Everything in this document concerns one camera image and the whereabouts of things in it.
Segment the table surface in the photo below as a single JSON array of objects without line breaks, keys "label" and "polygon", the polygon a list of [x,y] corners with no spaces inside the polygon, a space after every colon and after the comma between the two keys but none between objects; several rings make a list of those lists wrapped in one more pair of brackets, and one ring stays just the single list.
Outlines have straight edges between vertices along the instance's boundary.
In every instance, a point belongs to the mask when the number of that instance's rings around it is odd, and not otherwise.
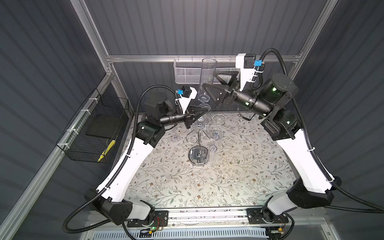
[{"label": "table surface", "polygon": [[[136,172],[125,199],[144,200],[157,208],[262,205],[272,193],[289,187],[295,176],[261,120],[223,115],[227,120],[218,128],[224,138],[208,166],[189,163],[188,151],[196,144],[186,141],[184,125],[167,131]],[[178,142],[170,140],[175,133],[181,136]],[[132,126],[123,152],[131,134]],[[202,146],[211,143],[206,137],[202,140]]]}]

